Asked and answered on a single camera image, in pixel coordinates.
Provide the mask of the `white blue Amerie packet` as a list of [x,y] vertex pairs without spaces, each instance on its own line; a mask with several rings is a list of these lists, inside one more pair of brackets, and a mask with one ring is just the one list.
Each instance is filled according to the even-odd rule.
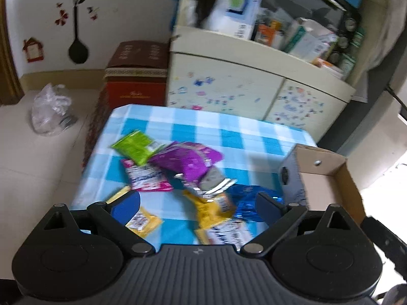
[[248,225],[243,220],[234,219],[199,228],[195,233],[203,245],[234,245],[237,250],[253,239]]

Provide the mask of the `cream cabinet with stickers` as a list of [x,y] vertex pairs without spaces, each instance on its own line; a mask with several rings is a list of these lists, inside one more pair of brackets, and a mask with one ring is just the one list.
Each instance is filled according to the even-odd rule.
[[[389,49],[389,16],[406,0],[261,0],[249,40],[204,30],[215,0],[179,0],[167,103],[265,120],[318,141]],[[312,19],[338,38],[312,63],[285,53],[291,23]]]

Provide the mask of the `yellow snack packet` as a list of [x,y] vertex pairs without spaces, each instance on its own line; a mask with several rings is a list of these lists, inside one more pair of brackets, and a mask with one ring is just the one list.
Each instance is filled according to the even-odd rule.
[[138,212],[126,224],[126,227],[138,236],[145,238],[161,226],[162,223],[161,218],[147,212],[143,207],[140,207]]

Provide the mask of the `pink white snack packet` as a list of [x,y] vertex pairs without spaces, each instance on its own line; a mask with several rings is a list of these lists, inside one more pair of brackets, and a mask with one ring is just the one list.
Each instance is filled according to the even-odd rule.
[[131,159],[122,159],[121,164],[125,169],[132,190],[144,192],[173,190],[165,174],[158,167],[151,164],[138,166]]

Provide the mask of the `white open paper box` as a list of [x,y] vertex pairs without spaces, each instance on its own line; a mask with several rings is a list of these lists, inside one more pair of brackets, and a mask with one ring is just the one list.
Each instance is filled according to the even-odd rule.
[[307,63],[327,52],[337,41],[337,34],[312,19],[298,18],[291,23],[283,51]]

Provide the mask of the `green snack packet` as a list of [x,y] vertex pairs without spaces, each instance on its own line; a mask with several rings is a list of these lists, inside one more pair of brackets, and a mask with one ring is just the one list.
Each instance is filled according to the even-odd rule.
[[111,148],[139,166],[144,166],[151,157],[165,147],[142,131],[136,130],[116,141]]

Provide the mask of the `silver foil snack bag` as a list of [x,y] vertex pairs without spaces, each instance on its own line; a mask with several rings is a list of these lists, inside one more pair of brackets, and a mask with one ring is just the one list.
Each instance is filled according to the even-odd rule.
[[176,174],[186,191],[202,200],[210,200],[216,195],[223,193],[237,183],[237,179],[227,178],[216,166],[212,166],[196,182],[187,181],[183,174]]

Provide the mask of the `clear plastic bag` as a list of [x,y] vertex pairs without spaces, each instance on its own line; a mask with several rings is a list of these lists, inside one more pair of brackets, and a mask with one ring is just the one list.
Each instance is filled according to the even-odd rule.
[[78,121],[66,86],[51,83],[35,96],[30,117],[33,130],[41,136],[59,135]]

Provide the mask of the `red house wall sticker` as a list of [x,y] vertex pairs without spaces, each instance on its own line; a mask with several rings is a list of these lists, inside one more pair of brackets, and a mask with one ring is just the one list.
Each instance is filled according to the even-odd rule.
[[43,61],[43,44],[33,37],[23,41],[22,51],[28,63]]

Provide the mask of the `yellow snack bag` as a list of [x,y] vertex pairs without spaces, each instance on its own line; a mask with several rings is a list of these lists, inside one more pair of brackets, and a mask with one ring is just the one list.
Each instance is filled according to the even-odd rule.
[[231,219],[236,207],[226,193],[205,200],[184,190],[183,195],[195,205],[199,228],[211,228]]

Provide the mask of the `purple snack bag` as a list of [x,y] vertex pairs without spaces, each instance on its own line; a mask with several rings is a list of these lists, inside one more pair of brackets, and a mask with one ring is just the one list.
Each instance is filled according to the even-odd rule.
[[221,152],[203,144],[174,141],[157,152],[148,162],[183,174],[187,181],[196,182],[222,159]]

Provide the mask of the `cardboard box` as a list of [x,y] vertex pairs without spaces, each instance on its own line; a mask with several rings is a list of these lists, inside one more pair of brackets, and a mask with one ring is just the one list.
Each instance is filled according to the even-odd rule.
[[313,211],[341,205],[357,224],[366,217],[363,200],[348,170],[347,158],[326,149],[295,145],[279,167],[284,202]]

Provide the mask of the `blue foil snack bag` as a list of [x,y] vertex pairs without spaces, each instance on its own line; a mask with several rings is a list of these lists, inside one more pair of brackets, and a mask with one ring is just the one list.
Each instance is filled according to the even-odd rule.
[[236,207],[234,217],[248,222],[264,222],[256,209],[256,197],[258,193],[265,193],[279,204],[284,203],[281,194],[275,190],[259,185],[239,185],[235,184],[226,191],[228,198]]

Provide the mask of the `white blue carton box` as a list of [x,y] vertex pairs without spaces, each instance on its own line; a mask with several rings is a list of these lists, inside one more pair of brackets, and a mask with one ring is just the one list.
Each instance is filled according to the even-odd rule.
[[249,40],[260,6],[261,0],[215,0],[202,28]]

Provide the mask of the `red brown gift box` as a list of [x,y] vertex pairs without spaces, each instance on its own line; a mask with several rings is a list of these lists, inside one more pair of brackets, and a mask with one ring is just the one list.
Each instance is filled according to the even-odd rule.
[[110,108],[129,104],[164,106],[169,45],[155,41],[124,41],[105,68]]

